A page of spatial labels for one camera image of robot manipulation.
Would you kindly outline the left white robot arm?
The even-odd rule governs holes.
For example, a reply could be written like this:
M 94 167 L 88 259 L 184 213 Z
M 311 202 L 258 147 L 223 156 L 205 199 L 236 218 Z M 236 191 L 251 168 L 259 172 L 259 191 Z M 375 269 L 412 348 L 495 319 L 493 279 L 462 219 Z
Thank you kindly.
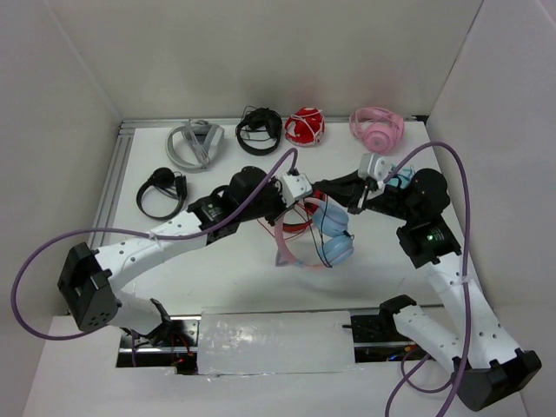
M 261 169 L 246 167 L 144 238 L 97 249 L 75 245 L 58 287 L 78 329 L 90 333 L 111 325 L 139 334 L 153 347 L 164 345 L 178 331 L 166 309 L 154 298 L 137 298 L 123 288 L 178 255 L 234 234 L 243 222 L 274 222 L 296 201 L 287 179 L 268 179 Z

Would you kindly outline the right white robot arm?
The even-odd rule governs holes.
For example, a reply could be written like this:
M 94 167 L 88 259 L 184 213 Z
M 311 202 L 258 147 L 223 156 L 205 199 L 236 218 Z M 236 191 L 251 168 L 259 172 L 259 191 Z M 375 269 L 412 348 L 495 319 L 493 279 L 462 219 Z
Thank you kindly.
M 450 203 L 443 174 L 420 169 L 406 187 L 380 187 L 374 178 L 352 173 L 313 187 L 351 214 L 370 209 L 405 222 L 396 231 L 400 246 L 415 268 L 428 269 L 427 280 L 457 331 L 445 329 L 407 295 L 380 305 L 379 330 L 390 341 L 406 336 L 430 354 L 459 384 L 457 395 L 467 408 L 489 407 L 519 392 L 539 372 L 539 356 L 521 348 L 476 279 L 462 274 L 462 249 L 442 217 Z

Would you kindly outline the blue pink cat-ear headphones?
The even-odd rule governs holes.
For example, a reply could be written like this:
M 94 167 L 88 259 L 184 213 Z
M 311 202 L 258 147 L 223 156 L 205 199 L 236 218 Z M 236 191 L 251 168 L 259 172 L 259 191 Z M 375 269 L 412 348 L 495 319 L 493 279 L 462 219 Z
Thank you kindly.
M 293 266 L 316 270 L 333 268 L 343 263 L 354 252 L 354 235 L 348 231 L 349 218 L 347 212 L 333 204 L 327 197 L 324 197 L 324 199 L 306 197 L 303 202 L 315 207 L 314 212 L 308 219 L 308 229 L 312 236 L 314 236 L 313 227 L 318 232 L 320 240 L 314 239 L 314 246 L 320 262 L 308 264 L 290 251 L 284 236 L 285 215 L 282 215 L 274 225 L 277 247 L 275 266 L 278 268 Z

